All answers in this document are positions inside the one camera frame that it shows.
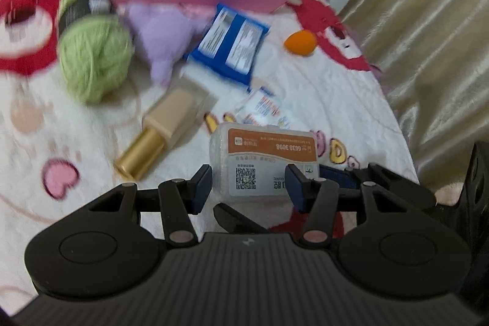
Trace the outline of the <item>clear box with orange label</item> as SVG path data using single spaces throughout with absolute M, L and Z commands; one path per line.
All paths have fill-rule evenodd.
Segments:
M 311 132 L 222 123 L 211 135 L 209 155 L 213 191 L 223 201 L 284 198 L 289 164 L 309 179 L 319 176 L 317 145 Z

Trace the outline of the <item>white tissue packet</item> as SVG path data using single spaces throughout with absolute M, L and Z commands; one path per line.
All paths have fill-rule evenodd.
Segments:
M 291 121 L 282 101 L 265 87 L 252 89 L 248 97 L 235 109 L 235 120 L 240 124 L 276 126 L 289 129 Z

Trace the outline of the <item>purple plush toy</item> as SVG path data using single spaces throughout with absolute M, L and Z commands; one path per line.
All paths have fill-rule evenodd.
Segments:
M 141 2 L 127 4 L 124 16 L 134 34 L 136 52 L 148 64 L 151 81 L 163 87 L 169 86 L 174 64 L 191 41 L 208 27 L 206 19 L 191 16 L 179 7 Z

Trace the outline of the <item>green yarn ball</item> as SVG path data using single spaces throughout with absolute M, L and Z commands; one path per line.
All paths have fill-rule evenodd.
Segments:
M 112 0 L 60 0 L 56 54 L 67 92 L 99 103 L 126 80 L 134 43 Z

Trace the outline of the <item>beige foundation bottle gold cap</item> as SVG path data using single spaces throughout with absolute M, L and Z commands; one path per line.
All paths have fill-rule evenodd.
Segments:
M 179 78 L 167 88 L 145 114 L 142 129 L 114 162 L 119 174 L 138 181 L 203 118 L 215 96 L 188 78 Z

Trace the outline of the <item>orange makeup sponge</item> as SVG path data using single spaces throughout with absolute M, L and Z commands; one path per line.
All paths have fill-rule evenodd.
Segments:
M 309 56 L 317 47 L 317 38 L 309 30 L 300 30 L 290 35 L 283 46 L 294 55 Z

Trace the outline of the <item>blue wet wipes pack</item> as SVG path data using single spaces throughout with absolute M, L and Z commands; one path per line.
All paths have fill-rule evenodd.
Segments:
M 269 26 L 222 3 L 210 28 L 186 58 L 249 88 L 255 58 Z

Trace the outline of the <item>beige curtain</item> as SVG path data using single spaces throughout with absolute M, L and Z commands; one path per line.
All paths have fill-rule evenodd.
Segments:
M 488 0 L 350 0 L 341 16 L 381 69 L 422 185 L 462 181 L 488 138 Z

